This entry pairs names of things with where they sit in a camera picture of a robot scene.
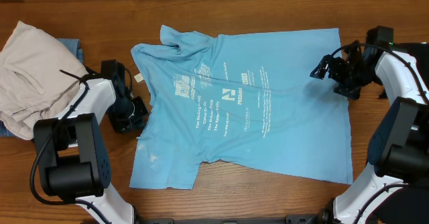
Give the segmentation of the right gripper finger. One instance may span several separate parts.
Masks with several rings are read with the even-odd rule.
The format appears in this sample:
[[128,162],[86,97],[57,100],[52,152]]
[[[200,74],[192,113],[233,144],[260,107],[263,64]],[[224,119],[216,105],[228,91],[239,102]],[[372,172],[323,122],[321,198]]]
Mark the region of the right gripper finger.
[[338,85],[334,88],[334,92],[348,99],[357,100],[360,97],[361,89],[348,89],[346,86]]
[[318,66],[310,73],[310,77],[323,80],[326,72],[328,71],[328,61],[330,60],[330,54],[325,55]]

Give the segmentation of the light blue printed t-shirt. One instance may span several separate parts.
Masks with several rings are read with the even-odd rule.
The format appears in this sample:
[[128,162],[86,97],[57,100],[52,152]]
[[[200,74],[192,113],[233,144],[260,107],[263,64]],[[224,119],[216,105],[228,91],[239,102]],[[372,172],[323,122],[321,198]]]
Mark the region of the light blue printed t-shirt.
[[158,45],[131,49],[151,113],[130,187],[191,189],[219,160],[352,183],[349,103],[310,76],[340,44],[336,28],[213,38],[162,26]]

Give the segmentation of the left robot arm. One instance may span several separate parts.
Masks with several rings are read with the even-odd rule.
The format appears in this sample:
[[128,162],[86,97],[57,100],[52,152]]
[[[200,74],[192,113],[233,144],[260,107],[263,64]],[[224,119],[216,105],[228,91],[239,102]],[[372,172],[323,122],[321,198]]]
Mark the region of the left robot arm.
[[34,125],[29,187],[45,205],[77,205],[98,223],[142,223],[137,209],[111,182],[111,163],[99,127],[104,116],[117,133],[143,129],[148,110],[132,95],[132,75],[117,60],[77,77],[79,90],[57,116]]

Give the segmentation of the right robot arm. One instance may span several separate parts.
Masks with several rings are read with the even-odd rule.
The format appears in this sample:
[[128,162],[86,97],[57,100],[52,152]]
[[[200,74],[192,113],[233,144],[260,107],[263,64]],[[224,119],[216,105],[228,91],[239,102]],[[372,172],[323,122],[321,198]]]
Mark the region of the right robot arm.
[[337,82],[334,92],[357,100],[375,82],[389,110],[373,134],[367,165],[352,185],[317,215],[289,215],[286,223],[376,223],[375,211],[397,191],[418,188],[428,177],[428,45],[393,41],[393,29],[377,26],[322,58],[310,73]]

